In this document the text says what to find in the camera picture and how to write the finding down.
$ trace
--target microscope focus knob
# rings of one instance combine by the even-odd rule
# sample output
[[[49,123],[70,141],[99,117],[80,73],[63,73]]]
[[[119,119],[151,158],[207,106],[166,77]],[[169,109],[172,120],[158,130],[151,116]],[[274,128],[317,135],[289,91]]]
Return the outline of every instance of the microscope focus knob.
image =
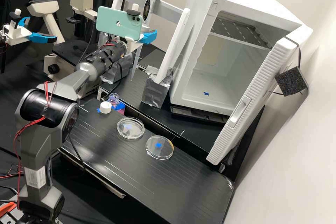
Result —
[[[60,71],[60,67],[57,64],[52,64],[48,66],[48,71],[50,74],[57,74]]]

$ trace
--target red wire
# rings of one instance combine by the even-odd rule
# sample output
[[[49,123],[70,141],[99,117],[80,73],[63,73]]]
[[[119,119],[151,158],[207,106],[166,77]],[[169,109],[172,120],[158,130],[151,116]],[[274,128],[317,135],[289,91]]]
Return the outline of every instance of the red wire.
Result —
[[[50,102],[49,102],[49,92],[48,92],[48,82],[49,81],[46,81],[44,82],[44,92],[45,92],[45,100],[47,102],[47,107],[50,107],[50,103],[51,103],[51,98],[52,98],[52,93],[54,92],[54,89],[55,89],[55,86],[56,86],[56,83],[55,83],[55,86],[54,86],[54,89],[51,93],[51,97],[50,97]],[[27,123],[25,126],[23,126],[19,131],[17,131],[17,133],[15,134],[15,137],[14,137],[14,140],[13,140],[13,147],[14,147],[14,151],[15,151],[15,155],[17,157],[17,160],[18,160],[18,163],[19,163],[19,170],[18,170],[18,173],[19,173],[19,178],[17,180],[17,208],[20,209],[20,205],[19,205],[19,193],[20,193],[20,178],[21,178],[21,160],[19,158],[19,155],[18,155],[18,152],[16,150],[16,140],[18,138],[18,136],[21,135],[21,133],[28,127],[34,125],[34,124],[37,124],[41,121],[43,121],[45,119],[44,116],[42,116],[40,119],[37,119],[37,120],[34,120],[34,121],[31,121],[29,123]],[[13,175],[7,175],[7,176],[4,176],[2,178],[6,178],[6,177],[12,177]]]
[[[25,126],[23,126],[16,134],[15,134],[15,137],[14,137],[14,141],[13,141],[13,146],[14,146],[14,152],[15,152],[15,155],[16,155],[16,157],[17,157],[17,160],[18,160],[18,163],[19,163],[19,170],[18,170],[18,173],[19,173],[19,178],[18,178],[18,180],[17,180],[17,208],[18,209],[20,209],[20,207],[19,207],[19,193],[20,193],[20,178],[21,178],[21,160],[20,160],[20,158],[19,158],[19,155],[18,155],[18,152],[17,152],[17,150],[16,150],[16,140],[17,140],[17,138],[18,138],[18,136],[20,136],[21,135],[21,133],[26,129],[26,128],[28,128],[29,126],[32,126],[32,125],[34,125],[34,124],[36,124],[36,123],[39,123],[39,122],[41,122],[41,121],[43,121],[45,119],[45,117],[43,116],[43,117],[41,117],[40,119],[37,119],[37,120],[35,120],[35,121],[31,121],[30,123],[28,123],[28,124],[26,124]]]
[[[7,178],[7,177],[13,177],[14,175],[6,175],[6,176],[2,176],[2,177],[0,177],[0,179],[5,179],[5,178]]]
[[[102,45],[102,46],[100,47],[100,49],[102,49],[102,48],[105,47],[105,46],[116,46],[116,45],[114,45],[114,44],[105,44],[105,45]]]
[[[45,92],[45,99],[47,100],[47,106],[49,107],[49,91],[48,91],[48,80],[44,83],[44,92]]]

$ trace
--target white bottle cap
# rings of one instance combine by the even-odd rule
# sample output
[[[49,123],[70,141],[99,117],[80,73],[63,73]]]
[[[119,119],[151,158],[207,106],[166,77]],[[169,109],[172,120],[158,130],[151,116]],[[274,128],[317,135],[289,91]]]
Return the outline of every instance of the white bottle cap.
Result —
[[[14,13],[16,15],[20,16],[21,15],[21,10],[20,9],[15,9]]]
[[[132,10],[136,10],[136,11],[138,11],[139,10],[139,5],[136,3],[134,3],[133,5],[132,5]]]
[[[111,112],[111,108],[112,108],[112,104],[108,101],[103,101],[101,104],[100,104],[100,112],[102,112],[103,114],[108,114]]]

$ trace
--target black strap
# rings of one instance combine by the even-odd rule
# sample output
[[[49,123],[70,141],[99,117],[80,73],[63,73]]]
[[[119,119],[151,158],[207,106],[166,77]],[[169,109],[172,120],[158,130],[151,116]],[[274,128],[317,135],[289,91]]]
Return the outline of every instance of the black strap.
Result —
[[[286,39],[288,39],[290,42],[294,43],[297,45],[297,47],[299,48],[299,64],[298,64],[298,68],[300,68],[300,65],[301,65],[301,49],[300,49],[300,45],[298,43],[296,43],[294,40],[291,40],[290,38],[286,37]]]

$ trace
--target petri dish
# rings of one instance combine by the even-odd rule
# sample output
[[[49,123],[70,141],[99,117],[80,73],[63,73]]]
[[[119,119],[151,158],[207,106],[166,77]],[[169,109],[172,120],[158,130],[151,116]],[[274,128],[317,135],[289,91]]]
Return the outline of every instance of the petri dish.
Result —
[[[120,135],[127,139],[136,139],[144,134],[145,126],[137,118],[124,117],[117,123],[117,130]]]
[[[154,135],[147,140],[146,151],[153,158],[165,160],[173,155],[174,145],[169,139]]]

